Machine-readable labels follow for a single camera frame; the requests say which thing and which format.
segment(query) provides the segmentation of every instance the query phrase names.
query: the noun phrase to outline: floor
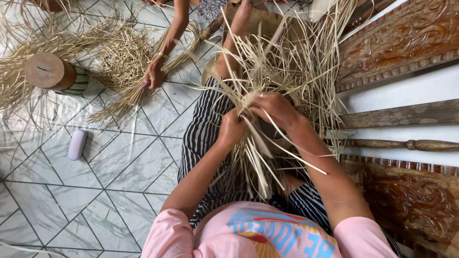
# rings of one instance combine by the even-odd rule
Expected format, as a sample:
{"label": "floor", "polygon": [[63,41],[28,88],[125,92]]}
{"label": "floor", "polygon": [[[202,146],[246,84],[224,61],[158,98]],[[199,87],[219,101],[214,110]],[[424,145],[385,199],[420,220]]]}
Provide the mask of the floor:
{"label": "floor", "polygon": [[[174,15],[170,7],[145,6],[139,0],[115,2],[114,9],[109,0],[80,4],[91,13],[72,14],[74,23],[91,23],[109,12],[122,17],[133,14],[133,27],[152,31],[155,39]],[[295,5],[291,1],[282,10]],[[26,8],[32,16],[43,14],[33,5]],[[8,18],[17,16],[18,10],[19,3],[13,3]],[[201,28],[207,26],[196,8],[190,7],[190,19]],[[212,42],[220,39],[217,36]],[[203,43],[197,55],[207,63],[216,49]],[[151,224],[177,185],[183,133],[200,94],[187,86],[200,84],[202,71],[191,60],[184,63],[166,77],[153,100],[118,128],[86,122],[85,116],[114,98],[94,81],[81,96],[50,94],[58,105],[51,105],[55,115],[44,130],[38,131],[28,118],[29,107],[2,119],[0,241],[69,258],[139,257]],[[70,161],[67,150],[77,129],[88,131],[89,137],[83,158]],[[48,256],[0,246],[3,257]]]}

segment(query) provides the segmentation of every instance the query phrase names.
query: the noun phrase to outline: pink t-shirt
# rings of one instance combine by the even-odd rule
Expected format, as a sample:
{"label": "pink t-shirt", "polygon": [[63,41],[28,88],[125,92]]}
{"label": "pink t-shirt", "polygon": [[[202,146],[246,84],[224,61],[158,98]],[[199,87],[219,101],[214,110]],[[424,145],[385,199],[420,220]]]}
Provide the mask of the pink t-shirt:
{"label": "pink t-shirt", "polygon": [[182,211],[167,209],[153,222],[141,257],[397,257],[371,219],[345,219],[334,235],[309,219],[258,202],[221,206],[194,231]]}

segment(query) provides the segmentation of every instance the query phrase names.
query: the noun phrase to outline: black and white striped fabric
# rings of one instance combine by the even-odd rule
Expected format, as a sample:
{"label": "black and white striped fabric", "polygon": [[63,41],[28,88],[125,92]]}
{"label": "black and white striped fabric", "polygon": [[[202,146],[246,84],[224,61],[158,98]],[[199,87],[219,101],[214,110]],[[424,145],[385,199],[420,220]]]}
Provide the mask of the black and white striped fabric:
{"label": "black and white striped fabric", "polygon": [[[207,80],[206,86],[219,87],[217,81],[212,77]],[[219,91],[205,90],[201,93],[193,112],[193,120],[188,125],[183,137],[178,182],[201,160],[217,140],[220,129],[218,126],[222,123],[222,117],[219,114],[226,114],[234,107],[233,102]],[[227,170],[229,164],[230,160],[227,157],[218,168],[214,178]],[[273,195],[272,199],[263,200],[257,194],[253,194],[254,197],[250,198],[248,192],[224,192],[217,183],[208,188],[190,220],[190,225],[195,229],[207,214],[222,205],[237,201],[251,201],[267,203],[283,212],[308,218],[321,226],[327,234],[333,236],[327,212],[319,193],[310,179],[305,178],[304,180],[306,183],[294,190],[288,196],[288,201],[279,195]],[[401,258],[402,254],[394,239],[384,230],[383,232],[392,250]]]}

